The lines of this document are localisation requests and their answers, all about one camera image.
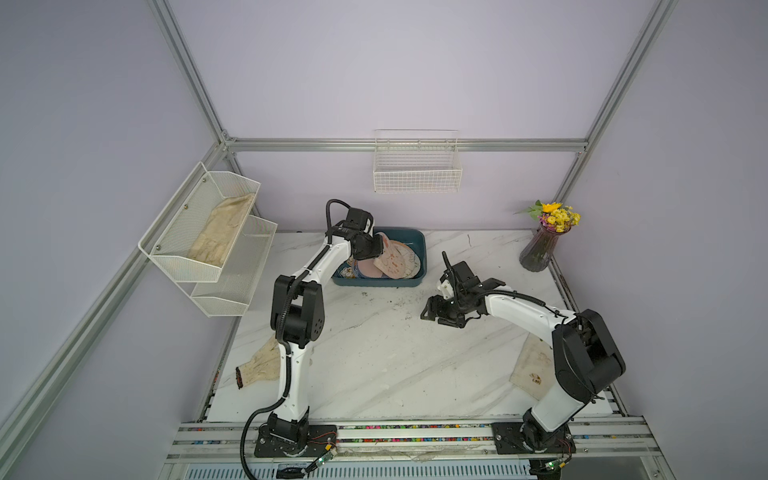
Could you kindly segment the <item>purple pink bunny coaster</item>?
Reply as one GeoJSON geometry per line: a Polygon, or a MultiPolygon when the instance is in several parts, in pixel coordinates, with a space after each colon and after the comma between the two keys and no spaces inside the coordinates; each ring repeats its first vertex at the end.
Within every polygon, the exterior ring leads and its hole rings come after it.
{"type": "Polygon", "coordinates": [[[357,260],[355,263],[355,272],[358,278],[381,279],[387,275],[379,269],[373,259],[357,260]]]}

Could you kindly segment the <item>teal orange cats coaster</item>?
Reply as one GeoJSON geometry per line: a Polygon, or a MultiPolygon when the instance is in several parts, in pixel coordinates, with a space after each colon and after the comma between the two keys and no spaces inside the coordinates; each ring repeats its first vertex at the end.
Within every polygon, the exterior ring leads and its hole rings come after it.
{"type": "Polygon", "coordinates": [[[355,260],[348,260],[344,262],[334,274],[335,277],[343,279],[357,279],[359,277],[359,270],[357,268],[357,262],[355,260]]]}

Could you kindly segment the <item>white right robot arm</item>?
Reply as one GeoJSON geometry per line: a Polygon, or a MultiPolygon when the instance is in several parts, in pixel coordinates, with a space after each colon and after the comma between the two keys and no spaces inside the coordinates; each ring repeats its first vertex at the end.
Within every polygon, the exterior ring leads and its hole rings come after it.
{"type": "Polygon", "coordinates": [[[508,439],[518,451],[543,453],[566,442],[567,424],[626,372],[625,361],[603,317],[594,310],[560,310],[534,296],[510,290],[498,279],[480,280],[464,261],[442,254],[445,270],[437,295],[420,318],[462,329],[474,319],[506,320],[551,350],[554,384],[523,415],[508,439]]]}

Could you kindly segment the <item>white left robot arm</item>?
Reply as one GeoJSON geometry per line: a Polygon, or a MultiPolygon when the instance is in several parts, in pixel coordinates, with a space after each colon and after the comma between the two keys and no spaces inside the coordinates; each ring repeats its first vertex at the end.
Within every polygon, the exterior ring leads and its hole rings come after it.
{"type": "Polygon", "coordinates": [[[372,259],[383,252],[366,210],[331,199],[326,203],[326,232],[314,256],[292,275],[274,282],[270,325],[280,353],[280,394],[268,418],[270,431],[296,443],[308,428],[309,404],[302,386],[311,358],[311,344],[325,323],[323,287],[349,258],[372,259]]]}

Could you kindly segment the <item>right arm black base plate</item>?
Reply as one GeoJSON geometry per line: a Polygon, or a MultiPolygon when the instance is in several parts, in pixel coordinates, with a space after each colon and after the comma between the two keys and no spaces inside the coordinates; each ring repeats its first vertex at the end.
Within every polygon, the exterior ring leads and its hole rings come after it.
{"type": "Polygon", "coordinates": [[[566,425],[547,432],[535,422],[497,422],[491,424],[498,454],[572,454],[575,443],[566,425]]]}

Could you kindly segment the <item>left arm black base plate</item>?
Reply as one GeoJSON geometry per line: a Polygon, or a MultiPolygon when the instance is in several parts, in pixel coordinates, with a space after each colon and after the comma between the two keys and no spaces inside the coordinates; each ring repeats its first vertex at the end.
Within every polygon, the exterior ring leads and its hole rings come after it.
{"type": "Polygon", "coordinates": [[[316,458],[326,452],[328,445],[336,442],[337,425],[310,424],[306,432],[299,434],[299,441],[292,442],[279,437],[267,425],[258,430],[255,447],[247,452],[256,458],[316,458]]]}

